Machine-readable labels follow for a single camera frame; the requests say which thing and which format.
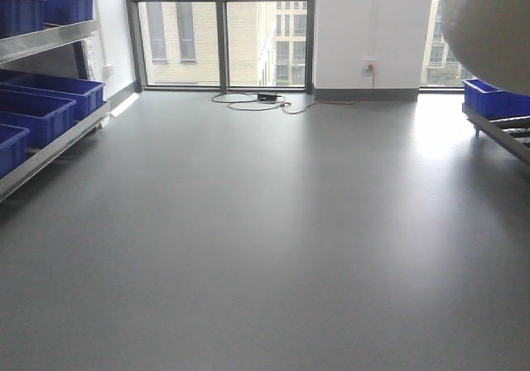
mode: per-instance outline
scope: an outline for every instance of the metal shelf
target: metal shelf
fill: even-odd
[[[516,139],[516,137],[522,136],[519,131],[513,130],[514,128],[520,128],[525,123],[528,125],[528,117],[491,121],[478,114],[466,104],[462,106],[462,111],[470,122],[474,124],[477,134],[479,131],[482,131],[500,146],[504,147],[504,149],[512,153],[516,158],[530,166],[530,148],[524,144],[525,141],[518,141]]]
[[[92,36],[96,30],[96,21],[86,21],[2,38],[0,39],[0,64],[72,44]]]
[[[63,152],[78,142],[87,133],[97,128],[98,125],[108,116],[110,111],[109,103],[94,111],[84,120],[74,125],[71,130],[65,132],[54,142],[41,149],[34,156],[28,158],[26,162],[17,169],[0,179],[0,202],[4,201],[16,189],[24,185],[34,175],[45,166],[53,162]]]

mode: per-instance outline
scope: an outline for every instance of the blue plastic crate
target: blue plastic crate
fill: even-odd
[[[27,75],[27,73],[22,73],[21,71],[15,71],[15,70],[0,69],[0,83],[3,83],[4,81],[8,81],[11,79],[15,79],[16,77],[21,77],[23,75]]]
[[[2,86],[5,89],[29,94],[72,99],[76,102],[75,119],[82,120],[104,104],[104,83],[86,79],[69,79],[52,75],[23,75],[10,79]]]
[[[94,0],[48,0],[44,22],[57,25],[90,21],[93,19]]]
[[[75,101],[0,89],[0,123],[30,130],[27,146],[43,148],[74,126]]]
[[[26,160],[27,128],[0,125],[0,178]]]
[[[480,79],[464,81],[465,104],[488,119],[530,115],[530,97],[512,94]]]
[[[0,37],[42,30],[45,5],[46,0],[0,0]]]

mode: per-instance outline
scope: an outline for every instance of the gray floor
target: gray floor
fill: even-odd
[[[209,96],[144,94],[0,205],[2,371],[530,369],[530,168],[460,96]]]

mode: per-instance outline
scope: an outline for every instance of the glass window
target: glass window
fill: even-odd
[[[277,84],[289,84],[289,66],[276,66]]]
[[[276,15],[276,35],[282,35],[282,15]]]
[[[422,66],[422,86],[461,87],[469,72],[445,43],[442,32],[443,2],[433,0]]]
[[[307,33],[307,15],[295,15],[295,36],[305,36]]]
[[[195,31],[193,28],[193,5],[191,2],[176,3],[176,20],[179,27],[181,61],[196,62]]]
[[[433,46],[431,48],[431,63],[441,63],[444,56],[444,46]]]
[[[166,34],[164,32],[164,16],[161,2],[148,2],[146,5],[149,41],[152,61],[165,61]]]
[[[306,42],[305,41],[295,41],[293,42],[293,62],[296,65],[306,63]]]
[[[289,41],[276,43],[276,62],[278,65],[289,64]]]
[[[282,17],[277,14],[275,2],[229,2],[227,21],[231,86],[305,85],[305,68],[296,81],[293,70],[306,63],[306,39],[288,35],[292,34],[292,10]],[[279,33],[281,21],[284,26]]]
[[[214,2],[140,2],[138,8],[149,85],[219,86]]]
[[[285,35],[291,35],[291,15],[285,16]]]

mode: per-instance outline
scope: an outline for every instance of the shelf rack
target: shelf rack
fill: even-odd
[[[530,116],[488,120],[466,104],[462,111],[475,126],[477,135],[482,131],[530,166]]]
[[[43,31],[0,39],[0,64],[76,43],[92,36],[96,29],[96,21],[87,21],[66,26],[49,27]],[[71,130],[65,132],[54,142],[30,155],[18,168],[1,178],[0,202],[4,201],[16,189],[29,181],[87,133],[101,127],[103,120],[108,116],[109,110],[110,106],[106,103],[87,118],[79,121]]]

